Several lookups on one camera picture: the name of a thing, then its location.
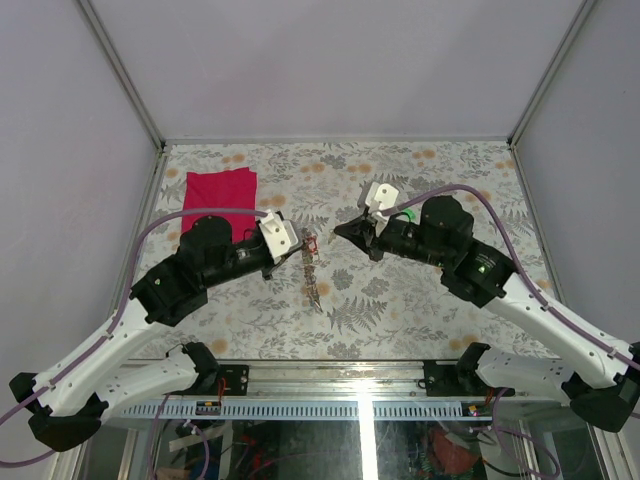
white mount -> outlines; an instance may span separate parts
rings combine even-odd
[[[367,206],[372,210],[371,217],[376,221],[376,237],[380,236],[387,223],[389,223],[389,217],[383,215],[380,210],[395,206],[398,193],[400,193],[398,189],[388,183],[381,185],[377,182],[372,182],[368,189],[367,187],[363,189],[360,200],[358,200],[358,207],[364,208]]]
[[[258,220],[260,231],[264,236],[273,262],[278,264],[283,255],[289,253],[300,240],[290,220],[283,220],[272,210],[267,210],[267,216]]]

wire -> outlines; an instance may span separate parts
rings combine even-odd
[[[69,363],[69,365],[67,365],[60,372],[58,372],[58,374],[56,374],[53,378],[51,378],[49,380],[49,385],[55,386],[58,382],[60,382],[60,380],[62,380],[69,373],[71,373],[71,371],[73,371],[78,365],[80,365],[87,358],[89,358],[96,350],[98,350],[98,348],[100,348],[102,346],[103,343],[105,343],[107,341],[108,338],[110,338],[110,335],[113,333],[113,331],[118,326],[118,323],[120,322],[120,319],[122,318],[122,315],[124,314],[125,306],[127,305],[127,302],[129,300],[129,290],[131,290],[131,286],[133,285],[133,278],[134,278],[135,272],[136,272],[136,265],[137,265],[137,262],[138,262],[138,256],[140,255],[140,252],[142,250],[142,244],[144,243],[144,241],[147,238],[147,236],[154,229],[156,229],[157,227],[159,227],[163,223],[168,222],[169,220],[173,220],[175,218],[180,218],[180,217],[185,217],[185,216],[188,216],[188,215],[210,215],[210,214],[214,214],[214,213],[233,213],[233,214],[238,214],[238,215],[251,215],[251,216],[254,216],[254,217],[262,217],[262,218],[267,216],[267,214],[265,212],[261,212],[259,210],[248,210],[248,209],[244,209],[244,208],[191,208],[191,209],[188,209],[188,210],[181,210],[179,212],[170,213],[168,215],[165,215],[163,217],[158,218],[157,220],[155,220],[155,221],[151,222],[149,225],[147,225],[144,228],[144,230],[142,230],[142,232],[140,232],[140,235],[138,235],[136,237],[136,239],[134,240],[134,242],[133,242],[133,246],[131,248],[131,252],[129,254],[129,258],[127,259],[127,263],[126,263],[126,269],[125,269],[126,276],[125,276],[125,282],[124,282],[124,286],[122,288],[122,292],[120,292],[120,300],[118,301],[118,306],[116,308],[116,313],[114,314],[113,319],[111,320],[111,323],[107,327],[105,335],[103,335],[98,340],[96,340],[93,345],[91,345],[89,348],[87,348],[87,350],[85,350],[83,353],[81,353],[75,360],[73,360],[71,363]],[[4,415],[2,415],[2,417],[0,417],[0,426],[5,424],[7,422],[7,420],[12,418],[16,413],[18,413],[20,410],[25,408],[27,405],[29,405],[33,401],[37,400],[39,397],[41,397],[48,390],[49,390],[49,387],[42,387],[42,388],[38,389],[37,391],[35,391],[34,393],[32,393],[31,395],[29,395],[27,398],[25,398],[18,405],[15,405],[8,412],[6,412]],[[21,468],[21,467],[26,467],[26,466],[29,466],[29,465],[33,465],[34,463],[41,462],[42,460],[45,460],[45,459],[49,458],[54,453],[56,453],[56,452],[53,451],[53,450],[50,450],[50,451],[48,451],[46,453],[43,453],[42,455],[39,455],[37,457],[31,458],[29,460],[22,460],[22,461],[19,461],[19,462],[5,462],[5,461],[0,460],[0,468]]]
[[[489,392],[487,393],[487,398],[484,399],[484,406],[488,407],[489,404],[491,403],[491,399],[493,398],[493,394],[495,393],[495,389],[493,387],[491,387],[489,389]]]
[[[558,462],[556,457],[549,451],[549,449],[546,446],[544,446],[542,443],[540,443],[539,441],[537,441],[535,438],[531,437],[530,435],[527,435],[527,434],[522,433],[522,432],[518,432],[516,430],[511,430],[509,428],[500,427],[500,426],[498,426],[496,424],[496,422],[498,421],[498,404],[500,402],[500,399],[503,397],[503,395],[507,391],[509,391],[508,388],[503,388],[502,390],[500,390],[500,393],[498,393],[498,395],[496,396],[496,399],[493,402],[493,431],[495,432],[496,440],[500,444],[500,448],[502,449],[503,452],[505,452],[507,454],[507,456],[509,458],[511,458],[511,460],[516,462],[516,464],[522,470],[524,470],[526,473],[529,473],[532,476],[540,477],[540,478],[543,478],[543,479],[558,478],[560,476],[560,474],[562,473],[562,469],[560,467],[560,463]],[[512,435],[514,437],[519,437],[519,438],[522,438],[523,440],[528,440],[529,442],[531,442],[538,450],[540,450],[547,457],[549,457],[549,459],[551,460],[551,463],[553,463],[554,472],[552,474],[550,474],[550,475],[547,475],[545,473],[537,472],[537,471],[533,470],[532,468],[530,468],[526,463],[524,463],[522,460],[520,460],[511,450],[509,450],[507,448],[504,439],[501,438],[501,436],[500,436],[501,433],[507,433],[507,434]]]
[[[202,444],[204,445],[204,465],[202,466],[202,471],[200,472],[200,476],[198,477],[198,480],[204,480],[205,477],[207,476],[207,470],[209,470],[209,439],[207,438],[207,436],[204,434],[204,432],[202,430],[200,430],[198,427],[196,427],[193,423],[191,422],[187,422],[187,425],[189,425],[191,428],[193,428],[193,430],[200,435],[200,438],[202,439]]]
[[[541,294],[541,292],[538,291],[538,288],[536,287],[536,285],[533,283],[533,281],[529,278],[529,276],[525,272],[524,267],[522,266],[522,263],[521,263],[520,259],[518,258],[518,255],[517,255],[517,253],[515,251],[513,243],[511,243],[511,240],[509,239],[509,234],[507,233],[507,230],[505,229],[504,224],[502,223],[502,220],[500,220],[500,217],[498,216],[498,214],[494,210],[493,206],[491,206],[491,203],[489,203],[489,201],[478,190],[476,190],[475,188],[470,187],[469,185],[463,185],[463,184],[445,185],[444,187],[436,188],[436,189],[433,189],[433,190],[431,190],[429,192],[425,192],[422,195],[418,195],[417,197],[415,197],[415,198],[413,198],[413,199],[411,199],[411,200],[409,200],[407,202],[401,203],[400,205],[397,205],[395,207],[387,208],[385,210],[380,210],[380,213],[382,215],[385,215],[385,216],[395,215],[396,213],[401,212],[405,208],[409,208],[409,207],[411,207],[411,206],[413,206],[413,205],[415,205],[417,203],[422,203],[422,202],[428,200],[431,197],[435,197],[435,196],[441,195],[443,193],[453,192],[453,191],[457,191],[457,190],[463,190],[465,192],[471,193],[478,200],[480,200],[480,202],[487,209],[487,211],[489,212],[489,215],[491,215],[491,218],[492,218],[493,222],[495,223],[496,227],[498,228],[498,230],[500,232],[500,235],[502,236],[502,239],[504,240],[505,246],[507,247],[507,250],[509,251],[509,255],[511,256],[511,259],[513,260],[513,263],[516,265],[517,272],[522,277],[522,281],[526,285],[526,287],[529,290],[529,292],[531,292],[531,294],[536,298],[536,300],[538,300],[538,302],[542,305],[542,307],[544,309],[546,309],[549,313],[551,313],[551,315],[553,315],[557,320],[559,320],[564,326],[569,328],[571,331],[573,331],[574,333],[577,333],[582,338],[584,338],[584,339],[588,340],[589,342],[591,342],[593,345],[595,345],[595,346],[599,347],[600,349],[604,350],[607,353],[607,355],[615,357],[618,360],[620,360],[621,362],[626,363],[628,366],[640,371],[640,364],[638,364],[638,363],[634,362],[633,360],[627,358],[626,356],[624,356],[623,354],[618,352],[617,349],[615,349],[614,347],[611,347],[610,345],[607,345],[605,342],[603,342],[599,338],[597,338],[594,335],[591,335],[589,332],[583,330],[581,327],[579,327],[578,325],[573,323],[571,320],[569,320],[560,311],[558,311],[555,307],[549,306],[549,302],[547,301],[547,299],[544,298],[544,296]]]
[[[224,397],[224,391],[227,389],[227,379],[222,377],[218,380],[218,403],[220,404],[220,411],[222,411],[222,397]]]
[[[495,465],[492,465],[491,463],[489,463],[488,460],[485,460],[484,458],[482,459],[482,463],[489,467],[491,470],[493,470],[494,472],[499,473],[500,475],[504,475],[505,477],[513,477],[513,478],[521,478],[521,477],[526,477],[527,474],[526,473],[520,473],[520,472],[505,472],[504,470],[502,470],[501,468],[496,467]]]

glass panel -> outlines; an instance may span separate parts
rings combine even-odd
[[[522,466],[499,446],[486,421],[377,420],[359,403],[357,420],[194,420],[208,437],[204,478],[221,480],[498,480],[519,476]],[[523,432],[559,461],[564,480],[602,480],[589,429],[570,410],[548,403],[505,402],[504,427]],[[136,444],[128,478],[145,474],[151,420],[135,420]],[[153,442],[158,480],[192,480],[202,474],[204,444],[184,421],[161,420]],[[87,477],[118,479],[126,429],[103,427],[92,440]],[[502,434],[519,462],[551,474],[542,448]]]

black bracket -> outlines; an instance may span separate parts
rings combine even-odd
[[[249,388],[249,365],[220,365],[218,384],[224,379],[225,397],[245,397]]]
[[[491,387],[484,384],[479,378],[475,382],[461,378],[459,375],[458,360],[424,360],[422,369],[424,388],[428,397],[486,397]],[[512,388],[504,395],[513,397],[515,390]]]

red component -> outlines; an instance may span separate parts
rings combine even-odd
[[[316,237],[307,238],[307,248],[311,254],[318,253],[318,239]]]

